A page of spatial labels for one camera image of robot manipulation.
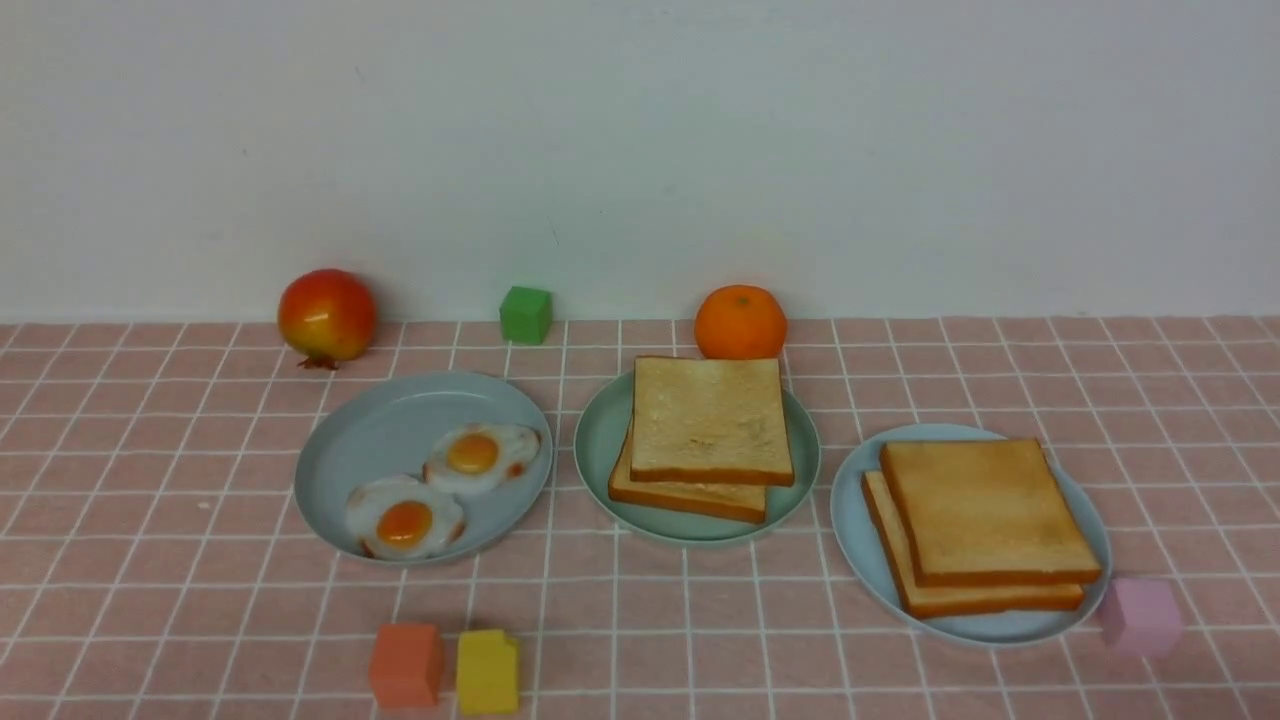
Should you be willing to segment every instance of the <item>egg white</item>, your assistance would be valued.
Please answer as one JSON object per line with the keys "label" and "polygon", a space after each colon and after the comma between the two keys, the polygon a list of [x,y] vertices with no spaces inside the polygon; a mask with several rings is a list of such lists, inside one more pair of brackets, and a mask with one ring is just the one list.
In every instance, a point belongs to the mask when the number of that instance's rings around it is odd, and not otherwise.
{"label": "egg white", "polygon": [[[415,501],[431,510],[431,528],[410,548],[393,547],[378,537],[378,523],[393,506]],[[411,475],[394,475],[358,486],[347,497],[347,530],[375,560],[416,560],[439,555],[462,534],[466,514],[458,501]]]}
{"label": "egg white", "polygon": [[[449,447],[463,436],[486,434],[498,445],[498,457],[483,473],[460,473],[449,468]],[[457,496],[477,496],[493,491],[508,479],[517,479],[529,469],[541,448],[541,436],[526,425],[470,423],[454,428],[435,441],[422,465],[422,478],[442,492]]]}

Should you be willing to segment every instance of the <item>cube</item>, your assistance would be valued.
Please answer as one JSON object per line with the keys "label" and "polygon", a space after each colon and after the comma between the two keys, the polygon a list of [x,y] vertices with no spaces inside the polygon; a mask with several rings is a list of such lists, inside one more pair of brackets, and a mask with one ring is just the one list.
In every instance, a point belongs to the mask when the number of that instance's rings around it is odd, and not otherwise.
{"label": "cube", "polygon": [[498,309],[502,337],[516,345],[541,345],[552,328],[552,293],[513,287]]}
{"label": "cube", "polygon": [[503,630],[468,630],[458,638],[458,711],[520,711],[520,641]]}
{"label": "cube", "polygon": [[440,700],[444,639],[435,625],[394,624],[378,629],[369,687],[379,707],[433,707]]}
{"label": "cube", "polygon": [[1123,655],[1165,657],[1183,637],[1183,615],[1167,580],[1112,579],[1098,619],[1102,641]]}

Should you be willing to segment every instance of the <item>plate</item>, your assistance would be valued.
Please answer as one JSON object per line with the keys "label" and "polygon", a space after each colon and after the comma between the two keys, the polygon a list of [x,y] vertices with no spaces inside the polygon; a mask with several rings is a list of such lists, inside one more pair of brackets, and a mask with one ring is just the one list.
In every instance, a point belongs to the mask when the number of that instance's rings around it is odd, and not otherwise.
{"label": "plate", "polygon": [[[467,527],[447,552],[417,560],[365,557],[347,532],[347,496],[378,478],[421,475],[431,445],[463,423],[518,423],[541,433],[543,442],[522,478],[457,498]],[[541,409],[503,380],[457,372],[396,378],[360,393],[311,432],[298,456],[293,497],[311,532],[346,555],[388,566],[451,562],[500,538],[529,512],[552,474],[553,445]]]}
{"label": "plate", "polygon": [[863,473],[879,469],[879,448],[886,442],[911,441],[973,441],[1006,439],[1004,436],[951,424],[904,425],[886,430],[859,446],[845,459],[836,471],[831,491],[831,521],[836,530],[836,541],[845,559],[852,565],[854,573],[863,584],[888,611],[904,623],[963,644],[980,647],[1011,647],[1034,644],[1057,637],[1093,614],[1102,602],[1107,583],[1111,579],[1111,543],[1107,541],[1106,525],[1098,515],[1089,496],[1075,484],[1061,468],[1050,464],[1057,486],[1062,489],[1066,503],[1075,516],[1084,539],[1093,548],[1093,555],[1102,564],[1102,577],[1085,587],[1084,602],[1074,612],[1059,611],[1007,611],[988,615],[955,618],[936,618],[916,620],[908,615],[897,597],[893,577],[890,574],[884,548],[879,533],[872,523],[863,497]]}
{"label": "plate", "polygon": [[788,488],[769,488],[768,511],[763,524],[708,518],[609,500],[609,473],[622,451],[627,425],[631,423],[631,397],[635,372],[621,375],[600,388],[573,434],[573,459],[577,474],[605,512],[622,525],[652,538],[682,546],[736,544],[760,537],[783,523],[813,492],[822,447],[813,419],[791,392],[782,391],[782,406],[791,439],[791,464],[796,482]]}

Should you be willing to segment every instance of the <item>orange block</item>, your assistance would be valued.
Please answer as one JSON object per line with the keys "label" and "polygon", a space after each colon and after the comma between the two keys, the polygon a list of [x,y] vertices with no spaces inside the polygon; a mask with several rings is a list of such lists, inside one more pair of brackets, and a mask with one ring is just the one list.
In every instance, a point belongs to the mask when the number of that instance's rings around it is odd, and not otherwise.
{"label": "orange block", "polygon": [[378,629],[369,685],[379,707],[431,707],[439,702],[443,675],[444,639],[435,625]]}

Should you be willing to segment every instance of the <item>bread slice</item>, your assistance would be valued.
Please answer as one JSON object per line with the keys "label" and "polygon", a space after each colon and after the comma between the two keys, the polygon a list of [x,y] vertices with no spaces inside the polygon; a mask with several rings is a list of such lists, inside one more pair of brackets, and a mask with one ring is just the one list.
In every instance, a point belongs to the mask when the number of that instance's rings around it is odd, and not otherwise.
{"label": "bread slice", "polygon": [[776,359],[636,357],[631,480],[791,487]]}
{"label": "bread slice", "polygon": [[922,587],[1102,575],[1034,438],[890,442],[879,459]]}
{"label": "bread slice", "polygon": [[863,475],[863,496],[872,523],[884,547],[884,560],[902,610],[916,620],[952,615],[983,615],[1006,610],[1073,611],[1084,602],[1084,589],[1078,584],[1057,585],[989,585],[984,588],[922,588],[911,568],[910,542],[906,528],[884,482],[884,475],[870,471]]}
{"label": "bread slice", "polygon": [[759,525],[768,515],[765,486],[637,483],[631,479],[631,428],[609,473],[609,500]]}

